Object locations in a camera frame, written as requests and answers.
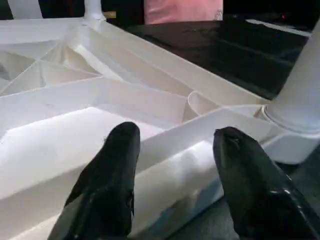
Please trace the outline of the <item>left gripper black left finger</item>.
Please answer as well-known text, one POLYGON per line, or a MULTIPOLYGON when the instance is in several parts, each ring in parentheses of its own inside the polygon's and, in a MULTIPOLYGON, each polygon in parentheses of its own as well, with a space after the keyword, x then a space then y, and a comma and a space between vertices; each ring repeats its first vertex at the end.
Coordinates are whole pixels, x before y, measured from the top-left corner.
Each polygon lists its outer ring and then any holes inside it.
POLYGON ((128 239, 140 150, 140 129, 135 123, 126 121, 114 127, 80 173, 48 239, 128 239))

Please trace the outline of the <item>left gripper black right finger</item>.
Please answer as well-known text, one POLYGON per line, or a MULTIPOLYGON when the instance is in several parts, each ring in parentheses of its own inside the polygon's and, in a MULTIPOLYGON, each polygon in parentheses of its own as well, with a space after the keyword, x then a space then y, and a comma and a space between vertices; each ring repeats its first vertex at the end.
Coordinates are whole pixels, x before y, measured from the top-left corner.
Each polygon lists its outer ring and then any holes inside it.
POLYGON ((212 151, 233 227, 240 238, 320 238, 319 216, 258 141, 227 126, 215 131, 212 151))

